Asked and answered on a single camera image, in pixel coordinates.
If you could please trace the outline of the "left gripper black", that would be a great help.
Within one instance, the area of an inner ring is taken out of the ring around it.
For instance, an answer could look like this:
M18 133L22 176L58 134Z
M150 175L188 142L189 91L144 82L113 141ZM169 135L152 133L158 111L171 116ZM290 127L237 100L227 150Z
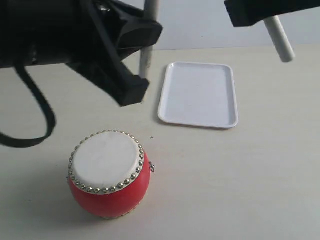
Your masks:
M120 67L103 18L109 0L2 0L0 66L94 62Z

